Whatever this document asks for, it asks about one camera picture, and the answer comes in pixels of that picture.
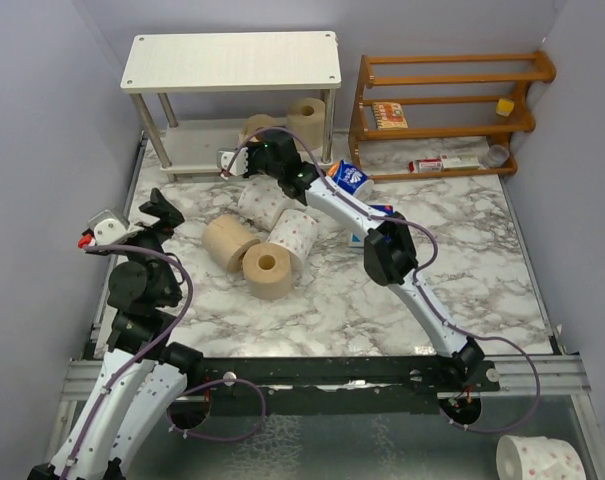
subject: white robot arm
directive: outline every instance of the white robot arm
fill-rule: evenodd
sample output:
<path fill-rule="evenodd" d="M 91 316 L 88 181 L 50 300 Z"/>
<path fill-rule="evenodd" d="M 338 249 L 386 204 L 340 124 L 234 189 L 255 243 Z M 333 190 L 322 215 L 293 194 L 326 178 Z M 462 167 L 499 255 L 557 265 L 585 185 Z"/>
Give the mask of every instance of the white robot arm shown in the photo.
<path fill-rule="evenodd" d="M 353 197 L 345 202 L 336 194 L 339 187 L 331 178 L 320 178 L 311 164 L 301 161 L 290 136 L 278 132 L 265 137 L 264 142 L 240 153 L 241 168 L 233 172 L 277 178 L 288 196 L 364 238 L 367 274 L 388 286 L 426 331 L 441 360 L 442 378 L 452 384 L 466 382 L 484 354 L 473 339 L 456 331 L 448 310 L 421 275 L 415 274 L 418 264 L 407 226 L 375 218 L 378 211 Z M 184 218 L 157 189 L 140 209 L 160 220 L 151 227 L 131 226 L 112 212 L 102 212 L 90 222 L 90 233 L 81 242 L 126 243 L 162 252 L 162 242 Z M 131 364 L 134 355 L 174 319 L 156 307 L 177 306 L 181 291 L 170 266 L 141 253 L 127 256 L 129 262 L 118 265 L 109 279 L 109 305 L 118 309 L 118 315 L 100 376 L 67 441 L 50 463 L 35 467 L 28 480 L 124 479 L 151 428 L 185 390 L 190 365 L 201 358 L 195 350 L 176 343 L 166 346 L 165 342 L 160 345 L 162 353 L 150 351 Z M 136 280 L 141 277 L 142 284 Z M 127 365 L 117 382 L 109 384 L 113 373 Z"/>
<path fill-rule="evenodd" d="M 333 184 L 334 188 L 339 188 L 331 178 L 326 178 L 326 181 Z M 381 220 L 369 220 L 368 217 L 362 215 L 361 212 L 355 210 L 351 205 L 344 203 L 319 179 L 311 183 L 305 196 L 310 207 L 316 208 L 334 218 L 340 222 L 340 224 L 347 227 L 349 231 L 353 232 L 358 238 L 365 238 L 369 234 L 369 231 L 376 230 L 383 223 Z M 353 198 L 352 201 L 358 204 L 361 210 L 369 212 L 371 216 L 377 216 L 380 213 L 355 198 Z M 422 296 L 418 293 L 416 285 L 413 284 L 412 275 L 413 271 L 406 275 L 404 283 L 389 284 L 388 287 L 400 298 L 400 300 L 402 300 L 402 303 L 408 307 L 416 320 L 420 322 L 420 325 L 429 336 L 437 354 L 443 357 L 451 357 L 464 348 L 467 343 L 467 338 L 451 329 L 451 327 L 445 326 L 442 321 L 433 314 Z M 420 274 L 418 274 L 418 279 L 422 289 L 428 293 L 430 300 L 438 308 L 438 311 L 442 312 L 443 315 L 446 315 L 447 320 L 453 324 L 453 319 L 450 318 L 447 309 L 433 294 L 433 291 L 421 278 Z"/>

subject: toothpaste box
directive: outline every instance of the toothpaste box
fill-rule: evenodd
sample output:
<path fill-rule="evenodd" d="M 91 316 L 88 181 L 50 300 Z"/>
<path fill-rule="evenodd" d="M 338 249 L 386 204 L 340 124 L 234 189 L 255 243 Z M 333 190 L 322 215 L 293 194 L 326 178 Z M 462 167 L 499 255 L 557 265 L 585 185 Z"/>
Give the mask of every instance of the toothpaste box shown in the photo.
<path fill-rule="evenodd" d="M 409 172 L 426 173 L 441 172 L 442 160 L 439 158 L 424 158 L 422 160 L 412 160 L 409 162 Z"/>
<path fill-rule="evenodd" d="M 383 215 L 393 214 L 393 207 L 391 205 L 369 205 L 376 210 L 380 210 Z M 360 240 L 355 234 L 349 232 L 349 247 L 364 248 L 364 239 Z"/>

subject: red tip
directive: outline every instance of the red tip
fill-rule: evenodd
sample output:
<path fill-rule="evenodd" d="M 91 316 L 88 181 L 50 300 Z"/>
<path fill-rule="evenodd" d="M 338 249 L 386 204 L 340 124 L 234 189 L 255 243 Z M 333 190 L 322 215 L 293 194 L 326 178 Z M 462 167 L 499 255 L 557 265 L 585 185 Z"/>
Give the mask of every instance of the red tip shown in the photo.
<path fill-rule="evenodd" d="M 93 241 L 93 235 L 91 235 L 90 233 L 87 233 L 86 235 L 82 236 L 82 238 L 78 242 L 78 248 L 88 247 L 89 245 L 91 245 L 92 241 Z"/>

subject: yellow sponge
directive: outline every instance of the yellow sponge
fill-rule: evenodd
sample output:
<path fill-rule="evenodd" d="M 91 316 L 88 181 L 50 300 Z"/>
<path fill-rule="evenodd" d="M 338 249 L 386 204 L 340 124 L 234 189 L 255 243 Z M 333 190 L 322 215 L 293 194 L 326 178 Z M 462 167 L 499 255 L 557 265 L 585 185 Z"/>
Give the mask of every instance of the yellow sponge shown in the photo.
<path fill-rule="evenodd" d="M 498 100 L 498 105 L 495 107 L 495 113 L 498 115 L 502 115 L 503 117 L 508 117 L 511 115 L 513 108 L 515 107 L 515 102 L 513 100 L 509 100 L 508 98 L 501 98 Z"/>

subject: white toilet paper roll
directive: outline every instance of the white toilet paper roll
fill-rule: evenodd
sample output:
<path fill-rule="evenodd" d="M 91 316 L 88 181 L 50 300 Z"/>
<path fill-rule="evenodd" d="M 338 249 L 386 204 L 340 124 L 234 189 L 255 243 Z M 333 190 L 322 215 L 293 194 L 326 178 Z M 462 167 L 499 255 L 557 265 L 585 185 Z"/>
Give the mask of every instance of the white toilet paper roll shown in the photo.
<path fill-rule="evenodd" d="M 505 435 L 495 460 L 500 480 L 586 480 L 580 456 L 564 440 Z"/>
<path fill-rule="evenodd" d="M 238 213 L 252 220 L 256 227 L 273 230 L 282 212 L 295 205 L 284 195 L 274 178 L 262 175 L 251 180 L 238 201 Z"/>
<path fill-rule="evenodd" d="M 298 210 L 285 210 L 267 242 L 286 248 L 291 254 L 293 269 L 302 270 L 317 237 L 317 220 Z"/>
<path fill-rule="evenodd" d="M 293 102 L 287 111 L 287 128 L 302 137 L 311 150 L 322 146 L 325 108 L 322 100 L 308 97 Z M 295 146 L 304 150 L 297 140 Z"/>

